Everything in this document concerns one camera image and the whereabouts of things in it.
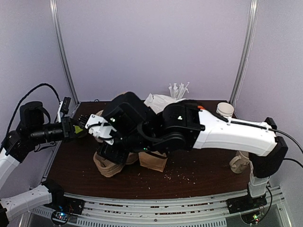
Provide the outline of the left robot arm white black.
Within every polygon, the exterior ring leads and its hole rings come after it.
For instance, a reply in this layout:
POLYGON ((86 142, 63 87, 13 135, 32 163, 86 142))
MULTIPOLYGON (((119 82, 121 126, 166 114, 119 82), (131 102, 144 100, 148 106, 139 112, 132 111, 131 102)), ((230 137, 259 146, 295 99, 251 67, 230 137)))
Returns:
MULTIPOLYGON (((70 98, 59 103, 57 121, 45 123, 49 113, 42 102, 33 101, 19 108, 20 122, 15 131, 10 131, 0 149, 0 184, 4 185, 13 170, 37 146, 57 141, 71 141, 77 138, 76 121, 67 116, 70 98)), ((6 227, 19 215, 40 205, 54 205, 58 210, 68 206, 64 189, 53 180, 45 180, 36 188, 0 200, 0 225, 6 227)))

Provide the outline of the brown paper takeout bag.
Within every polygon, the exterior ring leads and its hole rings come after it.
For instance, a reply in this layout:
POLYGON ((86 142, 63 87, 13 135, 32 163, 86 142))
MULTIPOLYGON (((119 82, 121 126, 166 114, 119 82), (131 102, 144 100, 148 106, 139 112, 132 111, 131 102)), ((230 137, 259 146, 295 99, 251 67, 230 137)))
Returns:
MULTIPOLYGON (((166 106, 176 102, 178 100, 170 96, 149 94, 144 104, 150 107, 156 114, 160 114, 166 106)), ((160 150, 139 154, 139 160, 141 166, 163 172, 168 157, 166 153, 181 149, 186 141, 180 132, 164 133, 162 127, 164 120, 161 116, 158 116, 157 119, 160 122, 154 120, 152 124, 143 126, 142 129, 148 136, 157 140, 155 148, 159 148, 160 150)))

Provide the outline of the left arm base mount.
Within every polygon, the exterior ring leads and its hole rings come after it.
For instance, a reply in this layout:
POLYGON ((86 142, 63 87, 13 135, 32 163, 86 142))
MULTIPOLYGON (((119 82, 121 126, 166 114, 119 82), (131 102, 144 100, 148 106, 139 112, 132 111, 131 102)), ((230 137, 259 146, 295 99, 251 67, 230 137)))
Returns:
POLYGON ((58 201, 45 204, 45 207, 51 208, 51 221, 57 226, 63 226, 82 214, 85 201, 82 199, 72 198, 65 195, 59 197, 58 201))

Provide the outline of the brown pulp cup carrier stack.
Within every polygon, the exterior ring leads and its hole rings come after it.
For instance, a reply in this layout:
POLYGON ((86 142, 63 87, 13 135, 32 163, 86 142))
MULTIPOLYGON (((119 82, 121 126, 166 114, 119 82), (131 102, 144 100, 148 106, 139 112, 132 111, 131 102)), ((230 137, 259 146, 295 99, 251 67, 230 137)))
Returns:
POLYGON ((136 161, 139 160, 139 155, 137 153, 130 153, 128 155, 128 158, 126 160, 125 164, 115 164, 95 152, 93 156, 93 161, 98 169, 98 171, 101 173, 102 176, 110 178, 122 171, 124 166, 132 165, 136 161))

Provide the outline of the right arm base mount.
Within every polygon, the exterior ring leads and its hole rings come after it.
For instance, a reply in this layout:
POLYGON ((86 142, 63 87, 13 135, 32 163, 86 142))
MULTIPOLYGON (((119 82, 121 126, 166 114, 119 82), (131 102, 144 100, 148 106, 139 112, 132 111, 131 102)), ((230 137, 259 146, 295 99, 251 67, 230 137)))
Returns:
POLYGON ((241 220, 252 226, 257 225, 265 215, 267 200, 266 194, 252 198, 248 190, 247 195, 228 199, 226 203, 230 214, 240 213, 241 220))

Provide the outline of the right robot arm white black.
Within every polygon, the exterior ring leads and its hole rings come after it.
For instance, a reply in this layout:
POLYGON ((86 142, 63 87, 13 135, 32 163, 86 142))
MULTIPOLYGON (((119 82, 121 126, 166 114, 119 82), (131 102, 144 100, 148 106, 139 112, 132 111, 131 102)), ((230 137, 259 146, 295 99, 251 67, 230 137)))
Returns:
POLYGON ((272 119, 248 122, 228 119, 202 109, 191 100, 168 104, 156 112, 135 93, 117 96, 97 112, 101 118, 101 154, 125 163, 138 152, 167 153, 182 150, 222 148, 247 152, 252 164, 246 208, 254 208, 265 194, 266 184, 278 171, 288 151, 283 137, 276 135, 272 119))

